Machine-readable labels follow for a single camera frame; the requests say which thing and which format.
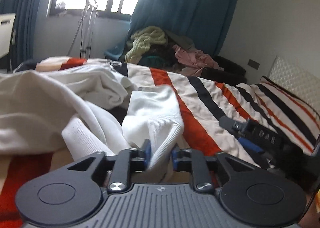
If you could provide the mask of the white knit sweater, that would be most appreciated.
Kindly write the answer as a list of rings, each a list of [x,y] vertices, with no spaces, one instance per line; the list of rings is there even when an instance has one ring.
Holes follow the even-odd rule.
[[[151,142],[150,168],[165,164],[184,124],[169,86],[137,88],[104,66],[1,75],[1,154],[67,148],[77,160]]]

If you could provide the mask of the striped pillow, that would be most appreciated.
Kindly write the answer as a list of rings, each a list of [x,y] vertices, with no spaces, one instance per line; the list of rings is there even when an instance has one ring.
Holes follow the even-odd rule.
[[[296,95],[263,77],[251,88],[275,126],[303,152],[311,155],[319,138],[319,114]]]

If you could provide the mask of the black bedside seat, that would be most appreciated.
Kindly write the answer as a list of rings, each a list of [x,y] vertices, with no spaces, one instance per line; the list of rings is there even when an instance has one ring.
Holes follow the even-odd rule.
[[[220,56],[215,56],[213,60],[223,70],[205,67],[201,72],[201,78],[232,86],[247,83],[247,78],[245,77],[246,71],[243,67]]]

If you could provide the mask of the white quilted headboard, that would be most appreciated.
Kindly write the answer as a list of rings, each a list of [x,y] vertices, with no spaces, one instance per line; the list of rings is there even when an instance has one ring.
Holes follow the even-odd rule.
[[[276,56],[268,78],[301,98],[319,114],[319,78],[280,56]]]

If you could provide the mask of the pink garment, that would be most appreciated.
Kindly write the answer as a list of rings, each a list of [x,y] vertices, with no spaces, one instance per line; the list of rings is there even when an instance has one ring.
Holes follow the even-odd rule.
[[[213,58],[198,49],[185,50],[178,45],[174,45],[175,57],[182,69],[179,71],[184,76],[200,77],[204,68],[217,69],[224,71],[223,67],[213,60]]]

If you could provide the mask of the olive grey garment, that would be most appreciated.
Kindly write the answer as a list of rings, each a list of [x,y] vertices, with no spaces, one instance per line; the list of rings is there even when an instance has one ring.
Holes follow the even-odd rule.
[[[194,42],[186,36],[178,36],[168,30],[164,30],[164,33],[170,38],[174,43],[180,46],[184,50],[195,49]]]

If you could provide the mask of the dark green garment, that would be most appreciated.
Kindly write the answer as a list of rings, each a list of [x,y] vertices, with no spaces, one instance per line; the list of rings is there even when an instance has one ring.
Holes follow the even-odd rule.
[[[153,67],[156,69],[163,69],[165,67],[170,67],[171,63],[161,56],[156,56],[153,54],[144,54],[138,62],[138,65]]]

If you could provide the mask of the teal curtain right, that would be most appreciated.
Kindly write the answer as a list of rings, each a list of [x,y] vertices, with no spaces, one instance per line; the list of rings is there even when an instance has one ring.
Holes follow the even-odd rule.
[[[237,0],[138,0],[129,35],[157,26],[186,36],[196,49],[217,56],[226,39]]]

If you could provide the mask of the teal curtain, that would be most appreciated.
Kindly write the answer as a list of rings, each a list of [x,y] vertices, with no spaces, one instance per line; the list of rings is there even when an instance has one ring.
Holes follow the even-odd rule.
[[[9,51],[12,69],[33,58],[36,26],[41,17],[47,16],[51,2],[52,0],[1,0],[1,14],[15,14]]]
[[[186,36],[196,49],[217,56],[226,39],[237,0],[138,0],[129,35],[157,26]]]

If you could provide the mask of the teal curtain left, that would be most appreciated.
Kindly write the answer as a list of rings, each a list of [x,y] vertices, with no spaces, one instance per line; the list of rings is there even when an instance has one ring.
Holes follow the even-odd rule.
[[[52,0],[1,0],[1,14],[15,14],[9,51],[12,69],[33,58],[36,26],[41,17],[47,16],[51,2]]]

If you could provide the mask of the wall socket plate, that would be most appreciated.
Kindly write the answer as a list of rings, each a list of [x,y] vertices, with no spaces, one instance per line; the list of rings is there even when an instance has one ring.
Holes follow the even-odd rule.
[[[255,70],[258,70],[258,69],[259,69],[259,66],[260,66],[260,63],[254,61],[254,60],[252,60],[252,59],[249,59],[247,65],[250,66],[250,67],[252,67],[252,68],[255,69]]]

